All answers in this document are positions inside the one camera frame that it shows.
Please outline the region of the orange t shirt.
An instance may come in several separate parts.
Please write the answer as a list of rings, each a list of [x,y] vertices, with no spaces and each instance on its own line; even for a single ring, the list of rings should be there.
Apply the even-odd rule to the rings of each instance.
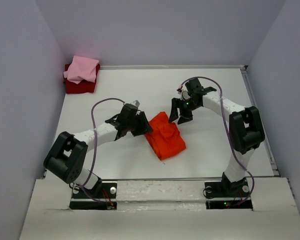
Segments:
[[[174,157],[186,149],[186,143],[174,122],[169,122],[166,112],[161,111],[149,125],[153,131],[145,134],[150,147],[160,161]]]

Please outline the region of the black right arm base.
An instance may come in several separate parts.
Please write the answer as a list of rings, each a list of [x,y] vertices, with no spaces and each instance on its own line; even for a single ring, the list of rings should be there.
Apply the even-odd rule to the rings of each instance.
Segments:
[[[208,181],[204,183],[203,196],[206,198],[205,206],[207,210],[232,210],[232,209],[253,209],[252,200],[247,181],[237,190],[226,192],[221,189],[220,181]]]

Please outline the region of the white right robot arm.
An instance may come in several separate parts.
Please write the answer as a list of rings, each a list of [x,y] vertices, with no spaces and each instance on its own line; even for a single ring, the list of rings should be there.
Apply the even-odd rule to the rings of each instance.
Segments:
[[[204,107],[219,115],[225,128],[231,154],[221,181],[207,182],[203,189],[206,199],[234,198],[242,193],[246,201],[254,190],[248,185],[246,176],[253,175],[248,165],[255,150],[265,140],[265,131],[257,107],[245,107],[223,95],[222,87],[214,81],[216,87],[203,87],[195,76],[185,80],[178,87],[179,98],[171,100],[171,111],[168,121],[177,124],[193,120],[193,111]]]

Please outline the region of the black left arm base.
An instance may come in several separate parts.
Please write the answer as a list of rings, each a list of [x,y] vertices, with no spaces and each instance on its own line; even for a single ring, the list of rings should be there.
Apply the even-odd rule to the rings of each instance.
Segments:
[[[100,190],[95,193],[86,189],[85,192],[76,184],[70,183],[71,197],[69,208],[71,210],[116,210],[117,209],[117,181],[104,180]]]

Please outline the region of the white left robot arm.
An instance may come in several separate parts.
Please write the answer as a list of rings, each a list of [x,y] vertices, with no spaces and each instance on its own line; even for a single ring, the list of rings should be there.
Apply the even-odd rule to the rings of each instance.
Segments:
[[[139,101],[124,103],[120,113],[105,120],[99,126],[93,121],[93,129],[70,134],[60,133],[44,159],[43,166],[66,184],[81,187],[87,196],[94,198],[100,194],[102,179],[92,170],[84,168],[86,155],[97,147],[117,141],[127,133],[134,137],[153,131],[144,111],[139,110]]]

